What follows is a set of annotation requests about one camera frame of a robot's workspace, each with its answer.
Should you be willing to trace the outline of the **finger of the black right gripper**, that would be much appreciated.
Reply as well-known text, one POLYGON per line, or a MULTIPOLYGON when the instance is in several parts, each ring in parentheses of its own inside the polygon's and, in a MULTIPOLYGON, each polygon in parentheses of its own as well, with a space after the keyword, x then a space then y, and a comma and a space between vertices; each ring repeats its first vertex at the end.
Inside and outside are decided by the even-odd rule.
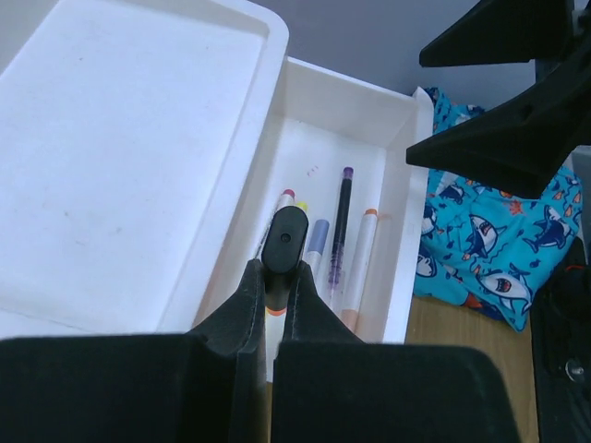
POLYGON ((537 198, 569 154, 590 143, 590 62, 564 63, 511 99, 416 143, 410 165, 537 198))
POLYGON ((573 36, 572 12, 572 1, 480 1, 420 51, 419 64, 476 66, 557 58, 573 36))

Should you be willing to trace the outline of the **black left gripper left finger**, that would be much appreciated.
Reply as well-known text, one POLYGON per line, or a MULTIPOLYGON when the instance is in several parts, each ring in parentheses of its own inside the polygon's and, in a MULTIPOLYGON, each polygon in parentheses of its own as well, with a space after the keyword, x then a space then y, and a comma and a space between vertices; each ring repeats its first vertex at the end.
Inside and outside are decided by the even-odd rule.
POLYGON ((216 354, 230 357, 248 342, 264 319, 264 270, 258 259, 247 262, 234 293, 189 331, 216 354))

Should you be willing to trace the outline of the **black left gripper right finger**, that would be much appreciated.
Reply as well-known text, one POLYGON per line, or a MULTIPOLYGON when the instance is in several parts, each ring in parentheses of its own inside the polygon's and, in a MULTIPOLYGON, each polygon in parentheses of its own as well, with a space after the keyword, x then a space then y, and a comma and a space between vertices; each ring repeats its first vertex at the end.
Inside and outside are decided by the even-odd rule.
POLYGON ((301 260, 279 292, 285 309, 281 343, 362 343, 320 298, 311 267, 301 260))

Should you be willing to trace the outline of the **white marker peach cap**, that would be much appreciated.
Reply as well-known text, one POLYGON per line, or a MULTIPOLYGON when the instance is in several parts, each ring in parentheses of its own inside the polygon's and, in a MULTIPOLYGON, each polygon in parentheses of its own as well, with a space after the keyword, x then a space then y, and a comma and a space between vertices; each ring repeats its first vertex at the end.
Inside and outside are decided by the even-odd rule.
POLYGON ((356 329, 377 224, 377 210, 367 209, 359 226, 355 253, 340 314, 342 322, 351 331, 356 329))

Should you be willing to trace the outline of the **white marker lilac cap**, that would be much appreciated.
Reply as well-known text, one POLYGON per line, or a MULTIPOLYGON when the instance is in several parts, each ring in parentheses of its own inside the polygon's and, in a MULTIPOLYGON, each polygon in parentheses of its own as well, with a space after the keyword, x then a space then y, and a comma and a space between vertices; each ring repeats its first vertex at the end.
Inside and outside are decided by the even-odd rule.
POLYGON ((322 261, 323 251, 326 245, 330 223, 324 219, 315 221, 312 233, 308 241, 308 247, 304 255, 304 261, 310 266, 312 276, 317 278, 322 261))

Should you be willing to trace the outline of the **black orange highlighter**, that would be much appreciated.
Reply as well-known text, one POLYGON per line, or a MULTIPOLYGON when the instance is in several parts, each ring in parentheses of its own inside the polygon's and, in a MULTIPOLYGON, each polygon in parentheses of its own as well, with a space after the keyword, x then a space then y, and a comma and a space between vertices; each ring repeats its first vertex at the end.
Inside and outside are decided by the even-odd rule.
POLYGON ((271 221, 261 253, 264 267, 265 305, 274 315, 281 315, 295 278, 308 233, 308 217, 297 206, 278 210, 271 221))

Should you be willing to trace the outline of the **white marker yellow cap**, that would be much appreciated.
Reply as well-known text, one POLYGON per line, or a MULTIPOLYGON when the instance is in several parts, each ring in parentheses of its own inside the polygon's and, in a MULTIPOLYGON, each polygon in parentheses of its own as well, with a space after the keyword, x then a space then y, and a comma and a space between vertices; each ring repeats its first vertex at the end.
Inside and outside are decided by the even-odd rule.
POLYGON ((308 204, 304 201, 298 201, 295 204, 298 208, 300 208, 301 210, 303 210, 305 213, 308 212, 308 204))

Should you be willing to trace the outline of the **purple dark marker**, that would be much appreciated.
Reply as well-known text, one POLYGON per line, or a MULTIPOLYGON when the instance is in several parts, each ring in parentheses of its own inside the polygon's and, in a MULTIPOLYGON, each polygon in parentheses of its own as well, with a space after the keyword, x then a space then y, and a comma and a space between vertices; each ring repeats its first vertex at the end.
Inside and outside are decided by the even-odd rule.
POLYGON ((333 295, 337 292, 342 280, 344 245, 352 194, 353 177, 354 169, 350 166, 344 167, 336 212, 336 220, 334 224, 332 255, 328 273, 329 297, 333 297, 333 295))

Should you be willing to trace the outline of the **white three-drawer organizer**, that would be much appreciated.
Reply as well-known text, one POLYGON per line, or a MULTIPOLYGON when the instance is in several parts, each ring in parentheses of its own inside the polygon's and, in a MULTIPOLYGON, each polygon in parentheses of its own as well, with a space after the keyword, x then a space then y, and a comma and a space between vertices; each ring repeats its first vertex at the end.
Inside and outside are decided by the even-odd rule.
POLYGON ((379 214, 356 333, 404 340, 432 106, 289 57, 248 1, 1 5, 1 335, 184 332, 236 288, 284 190, 343 272, 379 214))

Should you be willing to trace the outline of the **white marker pink cap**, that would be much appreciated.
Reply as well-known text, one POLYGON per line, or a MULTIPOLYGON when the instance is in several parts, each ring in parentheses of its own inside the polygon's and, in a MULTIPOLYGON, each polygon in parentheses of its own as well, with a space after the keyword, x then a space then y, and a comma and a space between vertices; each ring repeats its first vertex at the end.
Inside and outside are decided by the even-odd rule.
POLYGON ((275 216, 275 213, 287 206, 293 206, 294 203, 295 203, 295 192, 290 188, 286 188, 283 191, 283 193, 278 197, 278 199, 273 207, 271 215, 270 215, 267 223, 265 224, 265 228, 263 230, 263 233, 257 243, 257 248, 255 249, 255 254, 254 254, 253 258, 260 258, 260 255, 262 253, 262 249, 265 246, 265 242, 266 242, 269 230, 271 229, 271 224, 272 224, 273 218, 275 216))

